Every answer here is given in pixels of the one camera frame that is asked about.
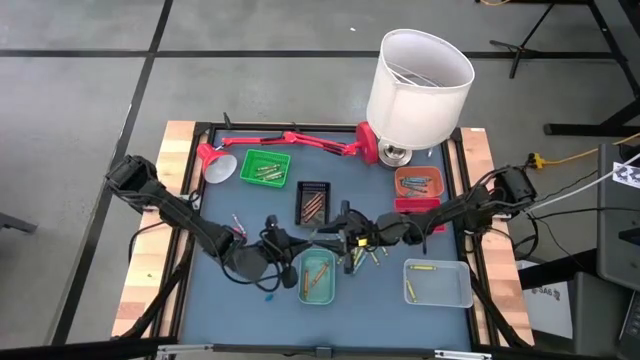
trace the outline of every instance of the concrete floor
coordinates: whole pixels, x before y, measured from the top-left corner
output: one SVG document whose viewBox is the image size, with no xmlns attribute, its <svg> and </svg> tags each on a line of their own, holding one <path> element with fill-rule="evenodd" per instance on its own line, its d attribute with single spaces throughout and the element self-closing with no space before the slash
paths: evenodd
<svg viewBox="0 0 640 360">
<path fill-rule="evenodd" d="M 4 0 L 0 49 L 149 47 L 162 0 Z M 640 79 L 640 40 L 616 1 L 598 1 Z M 471 0 L 176 0 L 160 48 L 377 50 L 394 28 L 439 35 L 463 51 L 490 39 L 519 43 L 543 5 L 486 7 Z M 532 48 L 606 51 L 586 7 L 557 6 Z M 0 58 L 0 211 L 40 225 L 0 232 L 0 348 L 42 344 L 140 74 L 142 59 Z M 549 159 L 608 139 L 547 137 L 547 122 L 598 123 L 632 100 L 611 61 L 474 60 L 476 81 L 460 126 L 485 127 L 496 165 L 529 152 Z M 364 119 L 375 59 L 158 59 L 128 152 L 155 159 L 167 120 L 356 123 Z M 532 179 L 540 193 L 595 169 L 595 158 Z M 590 207 L 586 191 L 549 211 Z M 113 201 L 70 341 L 107 339 L 139 217 Z M 549 221 L 571 252 L 595 244 L 595 215 Z M 515 239 L 531 233 L 510 224 Z M 536 257 L 563 253 L 542 231 Z"/>
</svg>

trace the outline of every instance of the green plastic bin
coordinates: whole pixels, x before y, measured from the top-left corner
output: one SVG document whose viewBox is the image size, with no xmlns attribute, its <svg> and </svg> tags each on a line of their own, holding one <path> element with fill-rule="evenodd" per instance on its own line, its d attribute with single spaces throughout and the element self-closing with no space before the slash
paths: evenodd
<svg viewBox="0 0 640 360">
<path fill-rule="evenodd" d="M 291 155 L 250 149 L 247 150 L 247 155 L 244 158 L 240 178 L 251 184 L 281 188 L 287 182 L 290 163 Z M 255 177 L 256 169 L 275 164 L 280 164 L 279 171 L 284 171 L 283 177 L 275 180 L 262 180 Z"/>
<path fill-rule="evenodd" d="M 327 305 L 333 301 L 336 291 L 336 260 L 333 253 L 324 249 L 309 249 L 300 256 L 298 273 L 298 299 L 308 305 Z M 325 263 L 329 268 L 318 280 L 316 286 L 311 283 Z M 309 292 L 304 296 L 304 272 L 309 270 Z"/>
</svg>

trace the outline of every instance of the wooden frame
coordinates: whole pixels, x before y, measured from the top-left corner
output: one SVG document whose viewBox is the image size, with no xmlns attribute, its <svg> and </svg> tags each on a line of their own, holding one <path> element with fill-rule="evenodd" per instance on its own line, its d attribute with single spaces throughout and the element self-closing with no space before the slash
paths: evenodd
<svg viewBox="0 0 640 360">
<path fill-rule="evenodd" d="M 179 195 L 189 153 L 196 131 L 196 122 L 193 121 L 169 121 L 165 129 L 164 138 L 160 146 L 156 167 L 158 178 L 174 195 Z M 461 129 L 464 152 L 467 161 L 467 172 L 473 183 L 484 173 L 493 169 L 493 161 L 489 149 L 489 143 L 484 129 Z M 200 142 L 205 141 L 205 136 L 200 137 Z M 461 172 L 456 158 L 453 142 L 449 141 L 451 167 L 456 185 L 456 193 L 463 192 Z M 189 191 L 197 188 L 200 181 L 200 161 L 196 159 L 191 176 Z M 140 227 L 144 227 L 159 221 L 157 213 L 146 213 L 142 217 Z M 494 221 L 495 228 L 508 231 L 506 224 Z M 149 303 L 157 294 L 163 267 L 167 258 L 171 229 L 168 226 L 159 226 L 138 236 L 133 258 L 125 280 L 120 306 L 116 314 L 112 334 L 119 335 L 128 330 L 135 320 L 143 313 Z M 183 246 L 186 240 L 186 232 L 180 234 L 180 244 Z M 491 296 L 498 308 L 502 311 L 507 321 L 513 326 L 520 337 L 533 344 L 533 335 L 529 325 L 526 304 L 520 280 L 513 256 L 511 241 L 504 235 L 488 233 L 482 242 L 485 265 Z M 470 258 L 472 267 L 476 264 Z M 160 335 L 167 335 L 169 323 L 173 312 L 173 296 L 167 302 Z M 475 299 L 476 320 L 481 344 L 489 344 L 488 330 L 482 306 Z"/>
</svg>

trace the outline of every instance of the clear plastic tray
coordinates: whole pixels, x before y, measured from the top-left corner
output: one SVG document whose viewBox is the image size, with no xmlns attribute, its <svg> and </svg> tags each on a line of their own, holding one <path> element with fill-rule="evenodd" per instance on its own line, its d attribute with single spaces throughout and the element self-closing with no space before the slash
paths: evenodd
<svg viewBox="0 0 640 360">
<path fill-rule="evenodd" d="M 461 308 L 473 305 L 469 266 L 461 261 L 407 259 L 403 274 L 408 304 Z"/>
</svg>

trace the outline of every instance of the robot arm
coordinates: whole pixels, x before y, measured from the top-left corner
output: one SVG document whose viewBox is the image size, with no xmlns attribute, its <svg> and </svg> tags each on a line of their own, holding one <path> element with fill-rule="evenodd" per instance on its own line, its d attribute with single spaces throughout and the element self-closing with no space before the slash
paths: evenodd
<svg viewBox="0 0 640 360">
<path fill-rule="evenodd" d="M 486 187 L 491 180 L 494 180 L 493 192 Z M 485 175 L 469 192 L 424 214 L 391 212 L 380 215 L 373 223 L 359 211 L 351 209 L 348 201 L 343 201 L 340 215 L 318 229 L 319 233 L 340 234 L 343 246 L 324 241 L 315 241 L 314 244 L 339 256 L 352 254 L 356 247 L 393 246 L 401 240 L 407 245 L 424 244 L 427 235 L 449 221 L 457 222 L 469 233 L 484 233 L 491 227 L 494 215 L 516 215 L 532 205 L 536 195 L 522 168 L 504 167 Z M 354 265 L 353 256 L 347 256 L 345 272 L 352 273 Z"/>
<path fill-rule="evenodd" d="M 274 215 L 267 217 L 261 240 L 246 245 L 246 239 L 232 228 L 204 220 L 191 205 L 167 191 L 158 181 L 155 166 L 140 156 L 126 156 L 106 176 L 106 183 L 114 195 L 142 213 L 145 207 L 158 208 L 160 218 L 169 226 L 192 232 L 202 249 L 225 267 L 247 279 L 261 281 L 269 264 L 282 267 L 280 279 L 286 288 L 297 283 L 292 260 L 311 243 L 293 238 L 277 226 Z"/>
</svg>

